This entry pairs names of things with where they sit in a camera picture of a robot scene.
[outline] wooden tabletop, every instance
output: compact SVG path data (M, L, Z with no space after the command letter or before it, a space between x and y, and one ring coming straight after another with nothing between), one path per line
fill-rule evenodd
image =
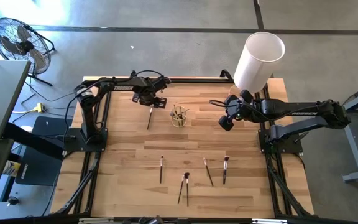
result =
M166 97L168 103L165 109L153 110L149 130L146 127L150 108L133 103L132 92L113 92L106 124L108 146L102 153L92 216L273 217L265 158L257 139L259 124L238 121L227 132L218 124L224 109L208 103L212 99L224 101L231 87L232 84L170 84L163 93L157 94ZM271 78L268 87L271 98L288 101L283 79ZM185 127L176 128L171 123L170 110L174 104L190 109ZM277 124L291 122L291 117L286 117ZM73 126L80 127L81 123L77 106ZM163 177L159 184L161 155L164 156ZM230 160L223 185L225 155L229 155ZM76 189L83 157L84 153L75 152L63 161L51 212L61 208ZM207 159L214 187L203 157ZM313 213L302 163L292 154L282 157L289 189L304 208ZM186 190L177 204L184 172L190 173L189 207ZM278 194L284 210L280 190Z

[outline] gray floor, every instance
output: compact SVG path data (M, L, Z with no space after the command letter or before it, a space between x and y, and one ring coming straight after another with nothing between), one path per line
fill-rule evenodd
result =
M21 2L26 2L30 9L28 12L22 12L17 1L0 0L0 17L55 26L257 28L252 0ZM358 0L260 0L260 5L268 29L358 30ZM168 76L216 77L223 68L234 73L249 36L148 32L41 33L53 40L57 48L50 68L40 75L54 87L34 84L34 88L49 99L71 92L84 75L128 75L131 70L142 69L158 70ZM287 51L275 77L285 79L290 101L328 98L344 101L358 91L358 35L280 37ZM31 94L25 86L18 102ZM46 107L63 107L69 100L47 102L37 96L25 106L33 108L37 102L42 102ZM16 105L16 110L23 109L19 103ZM63 111L53 110L53 113L61 114ZM31 126L36 117L37 114L28 114L17 124ZM326 218L358 220L358 181L344 184L341 177L357 170L344 131L319 129L312 131L302 143L315 213ZM16 194L22 203L14 207L0 203L0 218L2 213L4 218L40 215L50 191L50 187L15 185L12 194Z

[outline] white cardboard tube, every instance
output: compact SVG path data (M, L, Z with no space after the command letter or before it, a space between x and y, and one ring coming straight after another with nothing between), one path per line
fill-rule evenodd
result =
M278 68L284 53L284 43L276 35L268 32L250 35L234 74L234 84L240 90L259 92Z

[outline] fan blade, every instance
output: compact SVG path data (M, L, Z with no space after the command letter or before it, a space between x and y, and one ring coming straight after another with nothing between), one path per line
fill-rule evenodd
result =
M26 42L27 39L31 37L31 34L22 26L17 27L17 35L22 42Z
M17 49L16 44L11 43L7 37L0 36L0 43L2 46L12 54L19 54L20 50Z
M45 66L44 56L42 56L42 54L38 50L31 49L30 55L34 59L34 63L37 68L43 68Z

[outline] electric fan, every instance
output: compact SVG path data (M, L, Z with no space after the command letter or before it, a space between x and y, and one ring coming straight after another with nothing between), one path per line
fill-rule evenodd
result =
M49 50L44 39L52 44ZM50 65L50 52L55 50L54 44L40 35L26 23L17 19L0 18L0 54L6 60L29 60L31 62L30 77L45 72Z

